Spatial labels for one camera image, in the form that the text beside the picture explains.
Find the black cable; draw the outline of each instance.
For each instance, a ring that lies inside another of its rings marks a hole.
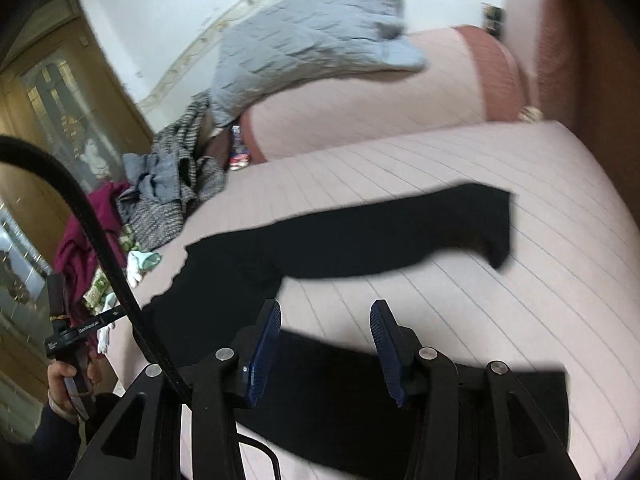
[[[271,459],[271,465],[273,466],[273,476],[276,480],[282,480],[282,475],[280,474],[280,462],[278,462],[278,457],[269,447],[265,446],[260,441],[241,433],[238,433],[238,442],[240,444],[247,444],[248,446],[255,447],[255,449],[259,449],[268,456]]]
[[[127,285],[127,280],[122,273],[122,269],[113,251],[111,251],[107,237],[95,215],[94,209],[91,207],[91,204],[89,204],[82,188],[73,176],[59,160],[49,155],[49,153],[43,152],[41,149],[24,140],[5,135],[0,135],[0,162],[11,164],[12,166],[27,170],[39,176],[65,200],[80,222],[84,234],[91,242],[100,266],[111,283],[111,288],[120,301],[121,306],[127,313],[133,330],[140,336],[138,344],[142,347],[142,351],[145,352],[145,350],[147,350],[149,352],[148,355],[156,359],[162,371],[165,373],[169,384],[171,384],[177,393],[180,402],[191,407],[190,388],[172,363],[169,352],[166,350],[162,341],[160,341],[158,334],[142,317],[140,306],[133,296],[129,285]]]

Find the human hand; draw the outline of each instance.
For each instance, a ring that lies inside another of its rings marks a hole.
[[[89,352],[89,365],[86,370],[87,377],[93,385],[98,384],[102,380],[102,373],[98,363],[95,361],[97,353],[95,350]],[[69,394],[66,391],[65,378],[75,377],[78,371],[72,365],[62,361],[53,361],[47,368],[47,380],[49,381],[49,395],[51,400],[55,402],[64,412],[75,415]]]

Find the decorative item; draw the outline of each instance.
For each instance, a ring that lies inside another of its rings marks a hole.
[[[78,158],[89,166],[89,169],[98,180],[107,180],[111,176],[109,165],[98,153],[98,143],[95,140],[87,140],[84,146],[84,153]]]
[[[525,106],[518,114],[518,120],[523,123],[541,123],[545,115],[535,106]]]
[[[249,148],[242,142],[240,126],[234,124],[231,127],[233,136],[233,146],[231,147],[231,157],[229,158],[229,169],[231,171],[242,170],[249,165]]]
[[[491,4],[482,4],[482,28],[496,40],[500,40],[504,10]]]
[[[60,117],[60,123],[62,124],[62,131],[66,138],[71,142],[74,156],[78,157],[82,153],[82,147],[84,146],[84,126],[82,126],[75,117],[70,115]]]

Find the wooden door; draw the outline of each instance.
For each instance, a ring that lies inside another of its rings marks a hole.
[[[85,192],[124,180],[123,153],[146,153],[152,134],[120,88],[81,16],[49,32],[0,73],[5,132],[52,153]],[[53,263],[69,210],[47,184],[0,167],[0,197]]]
[[[47,401],[47,365],[0,325],[0,373],[40,402]]]

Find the striped bed sheet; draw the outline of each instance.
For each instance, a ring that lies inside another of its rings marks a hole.
[[[433,130],[251,166],[232,174],[227,190],[161,249],[162,263],[136,297],[146,304],[167,290],[184,247],[208,235],[462,180],[514,193],[513,256],[503,269],[443,251],[376,276],[287,279],[278,296],[283,327],[373,352],[369,309],[385,298],[400,324],[454,361],[561,364],[571,458],[583,480],[613,479],[640,438],[640,236],[602,168],[559,123]],[[108,357],[124,386],[145,367],[127,319],[117,322]],[[182,439],[190,476],[189,413]],[[348,478],[274,449],[287,480]],[[247,478],[271,477],[260,452],[247,448],[242,456]]]

